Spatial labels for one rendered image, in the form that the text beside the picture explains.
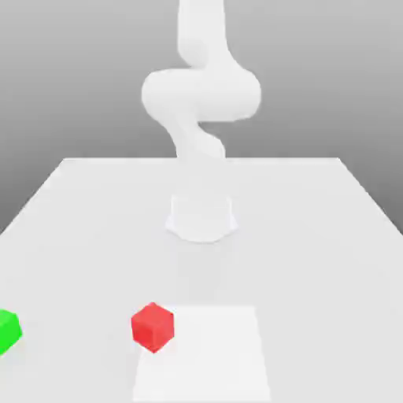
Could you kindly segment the small red cube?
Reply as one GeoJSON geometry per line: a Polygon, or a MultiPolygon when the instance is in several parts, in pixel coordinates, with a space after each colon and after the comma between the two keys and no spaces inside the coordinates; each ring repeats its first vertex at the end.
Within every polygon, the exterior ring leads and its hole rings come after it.
{"type": "Polygon", "coordinates": [[[156,353],[174,338],[174,323],[172,312],[151,302],[131,317],[133,340],[151,353],[156,353]]]}

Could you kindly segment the small green cube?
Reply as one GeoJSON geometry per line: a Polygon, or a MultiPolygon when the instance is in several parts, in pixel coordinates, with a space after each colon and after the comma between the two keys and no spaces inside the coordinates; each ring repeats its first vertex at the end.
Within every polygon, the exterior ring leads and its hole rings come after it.
{"type": "Polygon", "coordinates": [[[0,309],[0,356],[21,338],[22,330],[18,315],[0,309]]]}

